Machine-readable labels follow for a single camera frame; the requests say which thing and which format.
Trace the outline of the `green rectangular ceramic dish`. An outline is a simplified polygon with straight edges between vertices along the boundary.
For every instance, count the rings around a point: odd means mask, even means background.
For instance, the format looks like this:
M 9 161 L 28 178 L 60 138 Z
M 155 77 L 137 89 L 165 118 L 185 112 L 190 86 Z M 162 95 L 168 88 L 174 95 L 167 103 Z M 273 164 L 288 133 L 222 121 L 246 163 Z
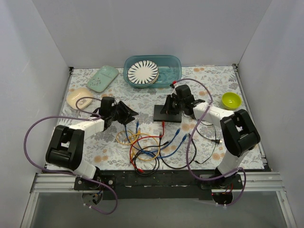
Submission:
M 87 82 L 87 87 L 95 92 L 103 92 L 118 76 L 119 71 L 112 66 L 101 67 Z

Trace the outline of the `blue striped white plate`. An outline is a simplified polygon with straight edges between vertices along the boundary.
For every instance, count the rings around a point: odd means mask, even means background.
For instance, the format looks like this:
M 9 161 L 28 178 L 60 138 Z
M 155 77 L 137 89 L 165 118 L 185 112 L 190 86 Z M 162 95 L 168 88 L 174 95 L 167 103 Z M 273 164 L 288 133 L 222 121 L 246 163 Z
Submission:
M 136 62 L 127 71 L 128 80 L 136 85 L 152 84 L 158 76 L 158 66 L 150 60 Z

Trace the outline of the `beige square panda dish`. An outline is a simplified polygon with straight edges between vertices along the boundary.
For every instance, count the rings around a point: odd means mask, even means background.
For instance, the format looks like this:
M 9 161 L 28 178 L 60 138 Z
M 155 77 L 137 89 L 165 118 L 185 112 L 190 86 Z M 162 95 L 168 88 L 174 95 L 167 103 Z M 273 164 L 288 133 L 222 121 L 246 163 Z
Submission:
M 81 99 L 77 103 L 77 106 L 82 110 L 92 103 L 92 97 L 93 94 L 87 88 L 81 87 L 71 91 L 71 93 L 66 97 L 66 101 L 71 108 L 77 110 L 76 102 Z

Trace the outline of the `lime green bowl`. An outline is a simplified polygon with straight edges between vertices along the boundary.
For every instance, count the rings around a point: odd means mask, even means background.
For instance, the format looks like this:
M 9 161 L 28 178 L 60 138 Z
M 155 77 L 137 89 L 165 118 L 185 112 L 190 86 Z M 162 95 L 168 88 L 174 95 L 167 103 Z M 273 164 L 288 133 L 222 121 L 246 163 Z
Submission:
M 233 92 L 227 92 L 223 94 L 221 101 L 224 108 L 227 110 L 236 110 L 242 104 L 241 97 Z

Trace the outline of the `floral table mat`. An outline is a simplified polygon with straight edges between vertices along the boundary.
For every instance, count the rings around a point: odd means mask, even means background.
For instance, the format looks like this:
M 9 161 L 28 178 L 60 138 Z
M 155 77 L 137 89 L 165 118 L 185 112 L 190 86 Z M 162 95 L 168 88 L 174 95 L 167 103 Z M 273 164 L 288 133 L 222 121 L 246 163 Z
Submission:
M 88 80 L 98 71 L 97 68 L 91 69 L 74 69 L 70 83 L 67 87 L 67 95 L 71 91 L 85 87 Z M 136 122 L 139 121 L 139 128 L 142 133 L 149 135 L 159 135 L 162 132 L 162 126 L 159 122 L 153 122 L 153 111 L 155 104 L 164 104 L 166 95 L 172 92 L 171 88 L 145 88 L 135 89 L 132 88 L 124 80 L 123 68 L 118 68 L 119 75 L 115 80 L 102 92 L 91 92 L 94 97 L 101 99 L 104 96 L 115 97 L 116 101 L 122 100 L 128 107 L 138 112 L 139 115 L 135 117 L 135 120 L 127 124 L 127 133 L 130 140 L 134 140 L 131 137 L 132 133 L 136 133 Z M 226 92 L 233 92 L 242 97 L 242 92 L 239 87 L 238 78 L 234 73 L 232 66 L 196 66 L 196 67 L 183 67 L 181 78 L 193 78 L 201 81 L 210 91 L 213 97 L 213 105 L 222 108 L 221 97 Z M 192 94 L 195 99 L 202 99 L 209 102 L 209 95 L 200 84 L 193 81 L 183 81 L 178 85 L 189 84 Z M 67 102 L 64 102 L 61 115 L 74 116 L 80 118 L 87 118 L 87 114 L 81 113 L 72 109 Z M 70 119 L 59 119 L 56 125 L 72 125 L 79 121 Z M 172 143 L 161 150 L 162 156 L 172 154 L 183 137 L 186 134 L 192 132 L 197 121 L 185 117 L 182 115 L 181 123 L 166 123 L 165 134 L 162 139 L 162 143 L 170 141 L 176 131 L 180 128 L 179 134 L 175 137 Z M 200 124 L 198 131 L 209 139 L 214 139 L 215 130 L 217 139 L 221 140 L 221 143 L 215 145 L 214 142 L 203 138 L 195 132 L 193 140 L 197 147 L 197 154 L 195 161 L 204 162 L 208 157 L 208 161 L 204 164 L 197 164 L 192 162 L 190 167 L 192 170 L 198 169 L 215 169 L 222 161 L 226 147 L 224 144 L 223 136 L 220 127 L 206 126 L 206 124 Z M 114 122 L 104 132 L 98 133 L 84 143 L 84 159 L 94 166 L 97 166 L 101 170 L 133 170 L 133 166 L 129 159 L 130 145 L 126 139 L 124 126 L 118 122 Z M 189 137 L 183 142 L 180 148 L 170 157 L 164 158 L 164 161 L 174 167 L 180 168 L 186 165 L 186 148 Z M 139 141 L 140 146 L 146 147 L 149 145 L 156 145 L 157 142 L 153 138 L 145 138 Z M 136 159 L 136 164 L 139 169 L 152 170 L 155 166 L 155 159 L 151 160 L 147 155 L 140 155 Z M 257 145 L 251 150 L 241 163 L 241 167 L 249 170 L 263 170 L 263 161 L 260 147 Z

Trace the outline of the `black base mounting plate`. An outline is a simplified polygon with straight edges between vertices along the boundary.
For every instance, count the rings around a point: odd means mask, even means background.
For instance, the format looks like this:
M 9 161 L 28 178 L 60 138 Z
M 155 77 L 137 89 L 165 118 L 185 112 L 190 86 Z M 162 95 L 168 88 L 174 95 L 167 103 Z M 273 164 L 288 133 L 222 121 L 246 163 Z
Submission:
M 223 191 L 213 181 L 201 182 L 188 170 L 160 170 L 143 177 L 135 171 L 100 171 L 98 180 L 110 186 L 119 199 L 213 200 L 212 191 Z

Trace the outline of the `aluminium frame rail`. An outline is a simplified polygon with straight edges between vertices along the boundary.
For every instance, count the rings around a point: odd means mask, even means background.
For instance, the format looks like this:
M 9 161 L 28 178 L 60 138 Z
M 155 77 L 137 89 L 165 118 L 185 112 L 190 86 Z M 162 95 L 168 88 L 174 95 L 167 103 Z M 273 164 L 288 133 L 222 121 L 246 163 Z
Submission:
M 285 191 L 278 172 L 247 172 L 245 191 Z M 75 176 L 55 173 L 37 174 L 30 192 L 75 192 Z

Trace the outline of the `teal plastic basin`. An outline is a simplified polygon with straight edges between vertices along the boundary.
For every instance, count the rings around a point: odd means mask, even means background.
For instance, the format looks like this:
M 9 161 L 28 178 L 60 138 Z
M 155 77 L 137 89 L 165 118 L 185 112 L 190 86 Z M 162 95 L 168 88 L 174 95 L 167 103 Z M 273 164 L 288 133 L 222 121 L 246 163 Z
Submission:
M 181 79 L 180 60 L 172 55 L 129 57 L 124 64 L 123 78 L 133 88 L 167 88 Z

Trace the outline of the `black network switch box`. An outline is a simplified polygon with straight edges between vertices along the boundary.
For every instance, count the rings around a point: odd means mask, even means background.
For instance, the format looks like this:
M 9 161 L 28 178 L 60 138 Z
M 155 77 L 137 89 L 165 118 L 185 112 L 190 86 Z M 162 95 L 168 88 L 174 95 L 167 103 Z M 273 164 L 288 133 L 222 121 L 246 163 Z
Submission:
M 161 114 L 162 105 L 154 105 L 153 121 L 154 122 L 168 122 L 168 123 L 181 123 L 182 116 L 179 114 Z

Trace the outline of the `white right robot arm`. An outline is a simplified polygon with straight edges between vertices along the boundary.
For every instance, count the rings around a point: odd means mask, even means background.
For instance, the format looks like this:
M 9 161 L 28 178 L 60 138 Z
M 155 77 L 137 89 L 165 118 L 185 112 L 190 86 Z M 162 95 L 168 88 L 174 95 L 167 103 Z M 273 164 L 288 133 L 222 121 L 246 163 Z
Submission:
M 225 110 L 211 104 L 212 102 L 195 99 L 188 85 L 180 85 L 166 97 L 166 102 L 160 111 L 165 115 L 184 112 L 191 118 L 197 119 L 199 123 L 206 121 L 221 128 L 227 151 L 215 169 L 214 176 L 210 178 L 196 176 L 190 169 L 189 159 L 186 158 L 189 172 L 200 181 L 215 181 L 236 174 L 241 170 L 239 165 L 244 157 L 260 142 L 260 135 L 246 110 Z

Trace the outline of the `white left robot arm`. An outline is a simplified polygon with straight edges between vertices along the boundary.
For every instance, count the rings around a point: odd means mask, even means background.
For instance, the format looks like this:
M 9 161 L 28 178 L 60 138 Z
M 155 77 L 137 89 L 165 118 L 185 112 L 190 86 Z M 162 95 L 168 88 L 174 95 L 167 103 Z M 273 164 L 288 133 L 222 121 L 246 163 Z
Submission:
M 127 125 L 137 115 L 137 112 L 122 101 L 116 102 L 113 97 L 101 99 L 100 107 L 92 112 L 89 121 L 55 127 L 47 149 L 46 162 L 66 168 L 76 175 L 97 180 L 98 168 L 83 158 L 84 141 L 105 131 L 112 122 Z

